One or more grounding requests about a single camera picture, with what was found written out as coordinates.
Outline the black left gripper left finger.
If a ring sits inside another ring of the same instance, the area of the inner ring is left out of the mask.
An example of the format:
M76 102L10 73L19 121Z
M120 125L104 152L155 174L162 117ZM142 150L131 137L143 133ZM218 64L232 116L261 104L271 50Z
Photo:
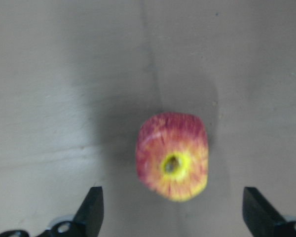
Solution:
M103 220L103 189L92 187L72 220L58 222L41 235L43 237L97 237Z

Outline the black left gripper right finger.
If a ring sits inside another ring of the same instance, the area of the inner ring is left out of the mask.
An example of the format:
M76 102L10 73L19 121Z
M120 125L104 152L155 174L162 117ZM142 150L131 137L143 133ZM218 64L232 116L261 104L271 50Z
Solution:
M296 217L282 215L256 187L245 187L242 217L254 237L296 237Z

